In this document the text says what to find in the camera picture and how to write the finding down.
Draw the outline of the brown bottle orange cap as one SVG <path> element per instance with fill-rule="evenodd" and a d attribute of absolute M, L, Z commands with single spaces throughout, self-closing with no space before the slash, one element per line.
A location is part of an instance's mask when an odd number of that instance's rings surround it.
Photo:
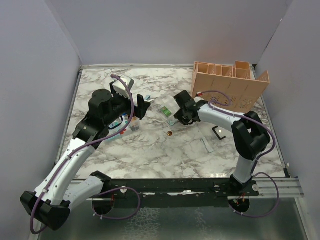
<path fill-rule="evenodd" d="M 130 129 L 135 132 L 140 129 L 140 119 L 137 117 L 133 117 L 130 122 Z"/>

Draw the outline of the green medicine box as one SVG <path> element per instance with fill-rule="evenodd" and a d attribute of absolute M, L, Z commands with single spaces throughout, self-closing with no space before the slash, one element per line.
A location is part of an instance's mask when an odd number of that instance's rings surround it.
<path fill-rule="evenodd" d="M 166 117 L 169 118 L 172 115 L 172 112 L 167 107 L 162 107 L 160 112 Z"/>

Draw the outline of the clear bandage packet teal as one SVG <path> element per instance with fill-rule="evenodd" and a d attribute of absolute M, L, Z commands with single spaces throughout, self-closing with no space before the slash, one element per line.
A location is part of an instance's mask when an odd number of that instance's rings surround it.
<path fill-rule="evenodd" d="M 177 119 L 168 120 L 166 124 L 175 135 L 190 140 L 199 140 L 208 153 L 214 152 L 213 147 L 197 124 L 193 126 L 183 126 Z"/>

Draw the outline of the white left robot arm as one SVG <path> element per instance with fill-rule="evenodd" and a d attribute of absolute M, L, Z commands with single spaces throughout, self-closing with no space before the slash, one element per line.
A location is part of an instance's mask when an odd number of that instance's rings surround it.
<path fill-rule="evenodd" d="M 110 134 L 109 126 L 123 114 L 129 116 L 128 121 L 136 117 L 142 120 L 151 104 L 137 95 L 137 104 L 129 91 L 120 93 L 118 90 L 99 89 L 93 92 L 88 102 L 88 112 L 76 126 L 69 145 L 55 167 L 34 190 L 25 191 L 20 197 L 24 209 L 30 215 L 30 230 L 37 235 L 34 221 L 38 220 L 45 227 L 56 231 L 60 229 L 70 216 L 71 211 L 90 197 L 101 198 L 119 192 L 128 187 L 112 188 L 111 178 L 95 171 L 78 186 L 69 189 L 85 161 L 98 149 L 100 144 L 119 135 L 119 131 Z"/>

